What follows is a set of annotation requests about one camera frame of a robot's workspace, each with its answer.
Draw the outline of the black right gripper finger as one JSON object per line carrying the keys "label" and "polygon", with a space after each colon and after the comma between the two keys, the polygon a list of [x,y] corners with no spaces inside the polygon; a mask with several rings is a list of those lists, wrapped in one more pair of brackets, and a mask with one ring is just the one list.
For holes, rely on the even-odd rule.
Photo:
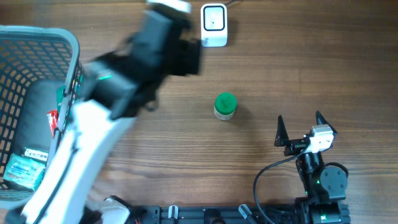
{"label": "black right gripper finger", "polygon": [[283,117],[282,115],[279,115],[277,118],[277,132],[275,135],[274,146],[284,147],[287,146],[288,144],[289,144],[289,135],[287,134]]}
{"label": "black right gripper finger", "polygon": [[338,134],[337,130],[323,117],[323,115],[321,114],[320,111],[316,111],[315,117],[316,117],[316,122],[318,125],[329,125],[329,127],[333,131],[334,137],[337,136],[337,134]]}

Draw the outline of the green lid jar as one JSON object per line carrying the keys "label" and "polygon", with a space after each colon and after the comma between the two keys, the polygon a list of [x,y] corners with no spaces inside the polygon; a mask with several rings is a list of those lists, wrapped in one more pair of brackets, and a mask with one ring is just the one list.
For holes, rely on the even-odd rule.
{"label": "green lid jar", "polygon": [[236,97],[229,92],[220,93],[214,103],[215,116],[223,121],[229,120],[233,117],[237,108]]}

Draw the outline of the green 3M gloves bag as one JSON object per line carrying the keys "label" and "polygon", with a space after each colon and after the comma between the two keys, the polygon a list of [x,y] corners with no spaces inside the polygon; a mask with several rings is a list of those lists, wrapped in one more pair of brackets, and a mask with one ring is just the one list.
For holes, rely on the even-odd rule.
{"label": "green 3M gloves bag", "polygon": [[61,107],[62,107],[62,101],[64,98],[64,91],[65,91],[65,85],[57,88],[56,90],[56,100],[57,100],[57,111],[60,112]]}

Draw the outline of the red stick packet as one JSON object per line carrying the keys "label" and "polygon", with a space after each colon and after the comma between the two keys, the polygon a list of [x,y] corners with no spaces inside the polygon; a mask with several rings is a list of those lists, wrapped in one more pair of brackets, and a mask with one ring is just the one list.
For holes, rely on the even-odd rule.
{"label": "red stick packet", "polygon": [[54,138],[55,137],[55,129],[57,128],[57,123],[58,123],[58,110],[51,110],[51,111],[47,112],[47,118],[48,118],[52,138]]}

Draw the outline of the teal tissue pack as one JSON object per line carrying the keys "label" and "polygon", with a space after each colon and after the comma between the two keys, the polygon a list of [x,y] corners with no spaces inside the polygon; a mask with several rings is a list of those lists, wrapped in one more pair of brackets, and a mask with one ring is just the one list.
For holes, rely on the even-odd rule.
{"label": "teal tissue pack", "polygon": [[3,179],[26,189],[36,191],[41,184],[44,171],[45,164],[28,157],[12,154],[7,163]]}

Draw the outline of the green gum box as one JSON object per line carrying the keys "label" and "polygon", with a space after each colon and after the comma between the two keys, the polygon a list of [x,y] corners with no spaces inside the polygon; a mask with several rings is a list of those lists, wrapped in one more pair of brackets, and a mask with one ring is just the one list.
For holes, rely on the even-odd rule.
{"label": "green gum box", "polygon": [[24,156],[29,157],[31,159],[46,163],[47,159],[49,157],[48,152],[46,151],[41,151],[38,149],[33,149],[29,147],[24,148]]}

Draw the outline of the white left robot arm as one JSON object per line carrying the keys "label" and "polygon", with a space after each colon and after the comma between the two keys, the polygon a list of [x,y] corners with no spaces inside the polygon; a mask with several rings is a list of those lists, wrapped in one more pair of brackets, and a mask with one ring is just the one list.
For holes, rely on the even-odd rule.
{"label": "white left robot arm", "polygon": [[201,43],[182,37],[191,27],[187,12],[156,4],[138,32],[86,66],[81,100],[40,187],[8,211],[6,223],[128,222],[131,210],[120,198],[93,203],[87,196],[113,146],[165,78],[198,73]]}

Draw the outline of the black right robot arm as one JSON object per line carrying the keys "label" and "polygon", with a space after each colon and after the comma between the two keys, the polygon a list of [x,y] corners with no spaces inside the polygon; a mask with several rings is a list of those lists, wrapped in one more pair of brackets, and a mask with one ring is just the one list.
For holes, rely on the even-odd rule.
{"label": "black right robot arm", "polygon": [[322,153],[333,147],[338,132],[322,116],[315,113],[316,122],[301,139],[290,139],[282,116],[278,117],[274,146],[284,147],[285,156],[295,157],[295,165],[303,183],[305,197],[295,199],[298,223],[350,223],[346,199],[348,169],[337,163],[325,163]]}

